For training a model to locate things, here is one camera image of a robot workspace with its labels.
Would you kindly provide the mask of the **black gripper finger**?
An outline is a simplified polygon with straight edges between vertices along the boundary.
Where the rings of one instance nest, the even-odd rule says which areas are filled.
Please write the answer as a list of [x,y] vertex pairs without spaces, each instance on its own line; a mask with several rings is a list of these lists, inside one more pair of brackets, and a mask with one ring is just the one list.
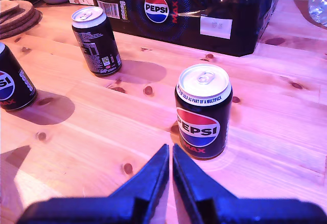
[[172,158],[173,179],[191,223],[218,223],[216,200],[237,197],[206,174],[177,144]]
[[149,223],[169,180],[169,146],[162,145],[144,167],[109,198],[110,223]]

